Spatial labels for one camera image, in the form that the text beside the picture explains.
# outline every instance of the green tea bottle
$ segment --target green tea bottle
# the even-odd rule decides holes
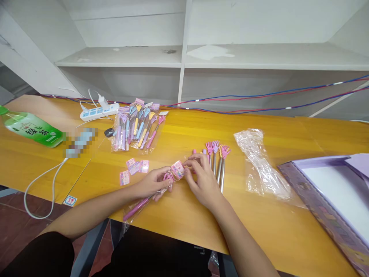
[[[3,123],[10,131],[32,139],[47,147],[55,147],[63,140],[63,132],[27,112],[11,112],[0,106]]]

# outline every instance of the black sleeve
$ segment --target black sleeve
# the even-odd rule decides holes
[[[49,232],[31,241],[0,273],[0,277],[69,277],[73,260],[70,239],[60,233]]]

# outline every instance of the red wire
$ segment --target red wire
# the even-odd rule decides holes
[[[363,79],[360,79],[360,80],[355,80],[354,82],[363,81],[363,80],[369,80],[369,78],[363,78]],[[308,88],[308,89],[305,89],[305,90],[299,90],[299,91],[294,91],[294,92],[285,92],[285,93],[255,96],[255,97],[245,97],[245,98],[238,98],[238,99],[204,99],[204,100],[200,100],[200,102],[202,102],[202,101],[237,101],[237,100],[244,100],[244,99],[264,98],[264,97],[270,97],[270,96],[275,96],[275,95],[286,95],[286,94],[295,94],[295,93],[298,93],[298,92],[306,92],[306,91],[309,91],[309,90],[315,90],[315,89],[319,89],[319,88],[323,88],[323,87],[326,87],[326,86],[324,85],[324,86],[320,86],[320,87],[316,87],[316,88]],[[365,90],[365,89],[367,89],[367,88],[362,88],[360,90],[352,90],[352,91],[341,93],[341,94],[334,95],[334,96],[344,96],[346,94],[349,94],[349,93],[352,93],[352,92],[358,92],[358,91]],[[45,97],[55,97],[55,98],[60,98],[60,99],[88,100],[88,98],[68,98],[68,97],[64,97],[64,96],[46,96],[46,95],[43,95],[43,96],[45,96]],[[129,105],[129,103],[127,103],[127,102],[119,102],[119,101],[116,101],[116,102]],[[172,104],[172,105],[162,105],[161,109],[171,109],[171,108],[186,109],[184,107],[172,107],[172,106],[178,105],[178,104],[183,104],[183,103],[192,103],[192,102],[196,102],[196,101],[193,100],[193,101],[180,102],[180,103],[176,103],[176,104]],[[197,109],[197,108],[193,108],[192,110],[200,110],[202,112],[211,112],[211,111],[206,111],[206,110]],[[234,112],[256,112],[256,111],[264,111],[264,110],[270,110],[270,108],[256,109],[256,110],[217,111],[217,112],[234,113]]]
[[[364,81],[364,80],[369,80],[369,78],[355,80],[353,82]],[[298,92],[306,92],[306,91],[309,91],[309,90],[315,90],[315,89],[324,88],[324,87],[327,87],[327,86],[323,85],[323,86],[316,87],[316,88],[308,88],[308,89],[305,89],[305,90],[299,90],[299,91],[294,91],[294,92],[284,92],[284,93],[278,93],[278,94],[272,94],[272,95],[245,97],[245,98],[237,98],[237,99],[204,99],[204,100],[200,100],[199,102],[201,102],[201,101],[238,101],[238,100],[245,100],[245,99],[256,99],[256,98],[264,98],[264,97],[270,97],[270,96],[276,96],[276,95],[295,94],[295,93],[298,93]],[[196,102],[196,100],[180,102],[180,103],[172,104],[170,106],[185,104],[185,103],[193,103],[193,102]]]

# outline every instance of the hand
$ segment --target hand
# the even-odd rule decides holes
[[[165,191],[162,189],[168,188],[168,191],[172,192],[173,180],[158,182],[169,168],[169,166],[166,166],[150,171],[141,181],[129,187],[133,190],[133,195],[137,198],[145,198],[154,195],[153,200],[157,202]]]
[[[220,191],[207,156],[205,154],[193,154],[188,157],[183,166],[187,166],[184,169],[184,174],[193,194],[201,204],[212,211],[225,198]],[[196,172],[197,182],[193,180],[191,171]]]

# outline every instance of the blue wire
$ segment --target blue wire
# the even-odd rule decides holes
[[[344,81],[342,83],[350,83],[350,82],[354,82],[356,80],[360,80],[362,78],[365,78],[365,77],[369,77],[369,75],[365,75],[365,76],[362,76],[362,77],[359,77],[359,78],[355,78],[355,79],[351,79],[351,80],[348,80],[348,81]],[[279,93],[283,93],[283,92],[291,92],[291,91],[296,91],[296,90],[304,90],[304,89],[310,89],[310,88],[323,88],[323,87],[330,87],[330,86],[333,86],[334,84],[328,84],[328,85],[320,85],[320,86],[314,86],[314,87],[304,87],[304,88],[295,88],[295,89],[291,89],[291,90],[282,90],[282,91],[279,91],[279,92],[273,92],[273,93],[267,93],[267,94],[260,94],[260,95],[223,95],[223,96],[215,96],[215,97],[208,97],[208,98],[203,98],[203,99],[199,99],[199,100],[208,100],[208,99],[215,99],[215,98],[223,98],[223,97],[258,97],[258,96],[267,96],[267,95],[274,95],[274,94],[279,94]],[[185,101],[183,103],[188,103],[188,102],[193,102],[193,100],[188,100],[188,101]]]
[[[361,79],[361,78],[364,78],[364,77],[368,77],[368,76],[369,75],[366,75],[366,76],[363,76],[363,77],[360,77],[360,78],[356,78],[356,79],[352,79],[352,80],[349,80],[349,81],[345,81],[343,83],[353,82],[355,80],[358,80],[358,79]],[[364,88],[362,88],[360,90],[366,90],[366,89],[369,89],[369,86],[364,87]],[[356,91],[349,92],[349,93],[346,93],[345,95],[352,94],[352,93],[355,93],[355,92]],[[51,94],[45,94],[43,96],[53,97]],[[338,98],[338,97],[341,97],[341,96],[343,96],[343,95],[331,96],[331,97],[328,97],[328,98],[325,98],[325,99],[322,99],[322,100],[319,100],[319,101],[316,101],[316,102],[312,102],[312,103],[308,103],[308,104],[304,104],[304,105],[300,105],[300,106],[293,106],[293,107],[291,107],[291,109],[301,108],[301,107],[306,107],[306,106],[314,105],[314,104],[321,103],[321,102],[324,102],[324,101],[327,101],[327,100],[330,100],[330,99]],[[74,99],[71,99],[71,98],[68,98],[68,97],[63,97],[63,98],[72,100],[74,102],[81,101],[81,100],[74,100]],[[206,110],[206,109],[201,109],[201,108],[181,108],[181,109],[183,109],[183,110],[184,109],[186,109],[186,110],[202,110],[202,111],[206,111],[206,112],[213,112],[213,113],[220,113],[220,114],[244,114],[244,113],[252,113],[252,112],[266,112],[266,111],[270,111],[270,110],[286,110],[286,108],[270,108],[270,109],[265,109],[265,110],[255,110],[255,111],[248,111],[248,112],[225,113],[225,112],[217,112],[217,111]]]
[[[361,90],[366,90],[366,89],[369,89],[369,86],[364,87]],[[352,94],[352,93],[355,93],[355,91],[346,93],[345,95]],[[316,102],[313,102],[313,103],[308,103],[308,104],[304,104],[304,105],[300,105],[300,106],[293,106],[293,107],[291,107],[291,109],[314,105],[314,104],[317,104],[317,103],[320,103],[320,102],[324,102],[324,101],[334,99],[334,98],[338,98],[338,97],[342,97],[342,96],[343,95],[331,96],[331,97],[328,97],[328,98],[325,98],[325,99],[322,99],[322,100],[319,100],[319,101],[316,101]],[[207,112],[214,112],[214,113],[221,113],[221,114],[243,114],[243,113],[252,113],[252,112],[266,112],[266,111],[270,111],[270,110],[286,110],[286,108],[270,108],[270,109],[265,109],[265,110],[256,110],[256,111],[249,111],[249,112],[237,112],[237,113],[216,112],[216,111],[205,110],[205,109],[200,109],[200,108],[189,108],[188,110],[203,110],[203,111],[207,111]]]

